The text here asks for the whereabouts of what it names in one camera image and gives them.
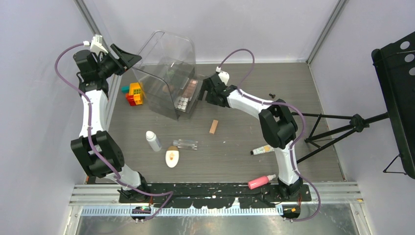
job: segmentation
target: transparent acrylic box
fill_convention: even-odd
[[[193,42],[173,33],[156,31],[138,54],[142,60],[132,70],[150,109],[175,120],[180,116],[189,118],[202,85],[196,78]]]

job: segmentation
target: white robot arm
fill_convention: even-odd
[[[111,138],[105,123],[105,114],[108,104],[108,83],[107,78],[113,74],[122,75],[141,57],[122,51],[112,44],[111,49],[119,57],[115,57],[102,45],[102,36],[95,35],[91,42],[85,41],[85,46],[90,49],[78,51],[73,55],[80,72],[79,89],[85,93],[91,102],[91,117],[89,117],[89,103],[82,96],[84,104],[84,117],[79,138],[72,140],[71,149],[90,177],[108,178],[117,183],[115,173],[101,161],[88,142],[88,118],[91,118],[91,138],[97,151],[114,167],[121,176],[124,184],[147,191],[147,184],[144,177],[136,171],[131,170],[124,163],[124,156],[121,149]],[[145,200],[143,194],[137,193],[129,187],[123,186],[120,193],[129,199]]]
[[[229,75],[222,73],[224,72],[217,72],[203,80],[199,100],[202,100],[207,92],[205,100],[208,103],[238,109],[258,119],[265,141],[275,149],[281,196],[287,198],[294,195],[301,187],[302,179],[294,172],[291,165],[290,146],[298,129],[291,112],[285,106],[270,105],[273,102],[271,100],[249,95],[257,100],[253,101],[244,97],[242,95],[244,92],[238,91],[236,86],[226,86]]]

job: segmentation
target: white wall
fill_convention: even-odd
[[[82,102],[53,66],[92,34],[72,0],[0,5],[0,233],[57,235],[85,173],[69,146],[82,125]],[[60,70],[76,82],[72,54]]]
[[[245,47],[258,61],[305,61],[337,0],[86,0],[114,43],[138,51],[155,30],[189,37],[197,61]],[[250,61],[238,53],[230,61]]]
[[[413,0],[351,0],[312,63],[325,113],[386,112],[370,53],[415,30]],[[330,129],[345,121],[328,120]],[[413,234],[415,180],[382,170],[398,154],[389,120],[370,125],[336,145],[345,174],[356,180],[374,234]],[[402,170],[400,161],[392,166]]]

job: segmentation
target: green lego block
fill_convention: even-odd
[[[128,93],[130,91],[130,86],[128,85],[128,86],[125,86],[125,87],[121,87],[121,92],[122,93],[124,93],[124,94],[126,94],[126,93]]]

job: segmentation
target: wooden block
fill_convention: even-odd
[[[215,134],[216,128],[218,127],[218,122],[218,120],[213,120],[209,133]]]

